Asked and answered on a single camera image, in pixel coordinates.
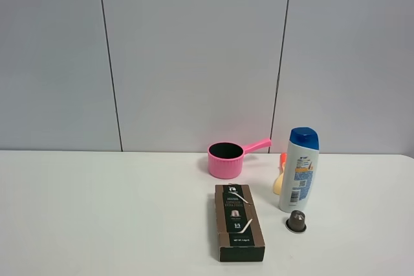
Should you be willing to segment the pink toy saucepan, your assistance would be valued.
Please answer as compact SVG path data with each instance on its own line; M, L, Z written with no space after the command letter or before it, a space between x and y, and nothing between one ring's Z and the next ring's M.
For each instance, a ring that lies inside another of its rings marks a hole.
M214 143L208 148L208 172L220 179L236 178L241 174L246 154L271 146L270 138L248 145L232 142Z

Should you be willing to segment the brown coffee capsule box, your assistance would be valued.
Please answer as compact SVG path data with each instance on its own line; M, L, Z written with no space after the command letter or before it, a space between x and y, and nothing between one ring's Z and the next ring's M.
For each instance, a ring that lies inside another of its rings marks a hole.
M220 262L263 261L265 241L248 185L216 185L215 216Z

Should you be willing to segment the white shampoo bottle blue cap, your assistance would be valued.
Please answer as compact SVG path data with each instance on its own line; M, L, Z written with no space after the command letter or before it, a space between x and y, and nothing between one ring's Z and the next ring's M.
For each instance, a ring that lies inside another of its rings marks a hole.
M287 159L279 195L280 210L303 211L310 197L320 153L318 134L310 127L290 132Z

